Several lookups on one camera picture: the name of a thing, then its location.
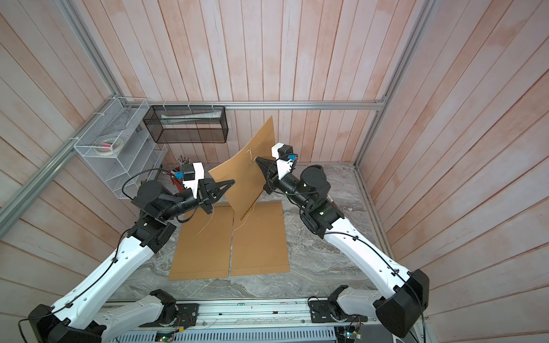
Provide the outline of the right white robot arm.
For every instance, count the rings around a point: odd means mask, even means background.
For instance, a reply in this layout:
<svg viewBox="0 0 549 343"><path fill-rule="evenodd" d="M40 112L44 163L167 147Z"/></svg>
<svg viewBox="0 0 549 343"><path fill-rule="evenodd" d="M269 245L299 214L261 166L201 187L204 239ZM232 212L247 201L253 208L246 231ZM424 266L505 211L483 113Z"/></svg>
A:
<svg viewBox="0 0 549 343"><path fill-rule="evenodd" d="M322 166L310 165L299 177L293 155L281 159L255 157L226 161L209 171L216 182L232 181L225 197L235 210L249 210L262 192L280 194L299 209L304 226L336 247L374 284L376 296L339 286L326 300L308 303L313 322L323 320L357 327L360 319L378 320L400 339L424 322L430 280L421 270L410 271L366 239L331 200L331 185Z"/></svg>

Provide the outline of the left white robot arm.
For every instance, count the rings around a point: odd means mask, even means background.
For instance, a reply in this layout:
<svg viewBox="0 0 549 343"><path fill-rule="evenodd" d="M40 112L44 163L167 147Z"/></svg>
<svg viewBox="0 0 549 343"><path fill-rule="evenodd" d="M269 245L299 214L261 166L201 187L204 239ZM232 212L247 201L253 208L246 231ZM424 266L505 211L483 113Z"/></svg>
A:
<svg viewBox="0 0 549 343"><path fill-rule="evenodd" d="M213 205L234 180L197 181L197 189L171 193L156 180L140 186L132 203L140 216L122 233L117 247L83 282L53 305L38 305L27 317L38 342L108 342L137 327L158 324L173 327L182 319L177 302L163 290L154 290L141 300L113 312L100 310L120 285L170 240L176 230L172 220Z"/></svg>

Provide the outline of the brown kraft file bag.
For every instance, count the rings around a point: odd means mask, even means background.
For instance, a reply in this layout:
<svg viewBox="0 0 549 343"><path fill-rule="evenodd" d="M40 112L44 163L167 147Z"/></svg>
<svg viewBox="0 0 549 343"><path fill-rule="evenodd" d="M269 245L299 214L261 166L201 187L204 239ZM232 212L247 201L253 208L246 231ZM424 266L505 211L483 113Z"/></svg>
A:
<svg viewBox="0 0 549 343"><path fill-rule="evenodd" d="M170 281L226 278L229 275L234 212L228 204L213 213L198 210L182 225Z"/></svg>

